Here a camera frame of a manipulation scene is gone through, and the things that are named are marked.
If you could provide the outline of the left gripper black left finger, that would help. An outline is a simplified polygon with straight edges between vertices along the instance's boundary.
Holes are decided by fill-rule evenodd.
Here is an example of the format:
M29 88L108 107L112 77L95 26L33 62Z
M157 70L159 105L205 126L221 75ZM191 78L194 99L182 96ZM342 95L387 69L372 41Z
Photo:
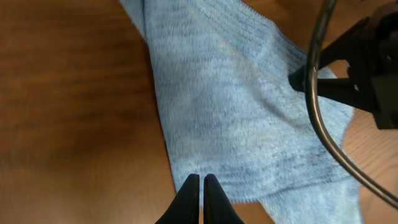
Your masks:
M198 224L200 176L190 174L155 224Z

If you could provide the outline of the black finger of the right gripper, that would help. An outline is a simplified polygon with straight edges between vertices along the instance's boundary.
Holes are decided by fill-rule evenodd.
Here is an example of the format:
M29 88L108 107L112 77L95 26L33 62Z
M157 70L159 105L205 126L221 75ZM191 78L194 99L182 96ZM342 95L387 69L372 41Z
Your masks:
M352 67L361 59L361 34L369 22L365 17L321 51L318 68L328 66L336 60L345 60Z
M356 88L349 78L319 78L317 95L367 112L377 110L373 91Z

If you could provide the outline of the blue microfibre cloth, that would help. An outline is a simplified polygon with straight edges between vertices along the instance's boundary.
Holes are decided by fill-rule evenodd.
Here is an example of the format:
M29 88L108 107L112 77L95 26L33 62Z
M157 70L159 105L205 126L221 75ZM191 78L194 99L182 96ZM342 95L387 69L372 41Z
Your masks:
M288 76L306 62L241 1L122 0L146 41L176 188L216 175L276 223L361 223L359 183L315 134Z

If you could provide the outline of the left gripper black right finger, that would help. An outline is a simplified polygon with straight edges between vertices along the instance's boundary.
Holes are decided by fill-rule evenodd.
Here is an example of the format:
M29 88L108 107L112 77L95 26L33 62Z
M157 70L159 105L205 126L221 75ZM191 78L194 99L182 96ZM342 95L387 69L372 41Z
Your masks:
M214 174L204 179L204 224L244 224Z

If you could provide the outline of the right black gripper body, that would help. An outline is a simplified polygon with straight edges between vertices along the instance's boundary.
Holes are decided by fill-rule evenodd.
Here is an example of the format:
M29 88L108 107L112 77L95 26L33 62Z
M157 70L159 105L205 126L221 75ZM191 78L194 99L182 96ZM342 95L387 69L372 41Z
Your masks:
M359 53L349 75L358 87L358 108L373 115L378 129L397 129L397 2L365 18Z

